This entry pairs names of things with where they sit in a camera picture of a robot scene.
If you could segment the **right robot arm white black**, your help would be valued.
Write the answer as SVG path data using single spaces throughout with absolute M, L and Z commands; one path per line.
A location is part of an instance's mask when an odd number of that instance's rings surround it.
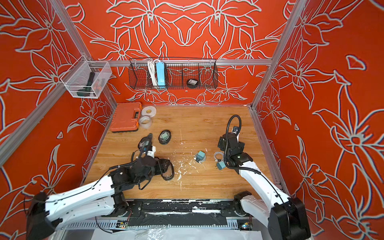
M 308 240 L 311 230 L 305 204 L 278 189 L 244 152 L 239 134 L 231 132 L 220 137 L 218 147 L 224 152 L 223 162 L 235 170 L 257 192 L 261 200 L 243 192 L 237 199 L 240 209 L 263 224 L 273 240 Z

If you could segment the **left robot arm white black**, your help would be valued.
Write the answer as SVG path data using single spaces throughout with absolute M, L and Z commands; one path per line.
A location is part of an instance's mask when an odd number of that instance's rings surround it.
M 150 183 L 173 165 L 169 160 L 145 156 L 109 168 L 98 181 L 61 194 L 36 194 L 27 212 L 26 238 L 43 240 L 57 229 L 97 216 L 123 216 L 128 211 L 124 191 Z

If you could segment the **teal charger near right arm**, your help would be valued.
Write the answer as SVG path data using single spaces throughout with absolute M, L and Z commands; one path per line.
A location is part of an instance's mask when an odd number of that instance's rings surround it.
M 218 170 L 223 170 L 223 169 L 225 169 L 227 166 L 226 166 L 226 164 L 225 164 L 225 162 L 224 161 L 220 161 L 220 162 L 217 162 L 217 168 L 218 168 Z

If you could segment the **teal charger front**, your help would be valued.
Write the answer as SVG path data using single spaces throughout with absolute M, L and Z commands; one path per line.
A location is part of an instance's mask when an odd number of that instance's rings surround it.
M 198 163 L 203 163 L 205 160 L 206 160 L 206 154 L 202 151 L 199 151 L 196 155 L 195 155 L 195 160 L 198 162 Z

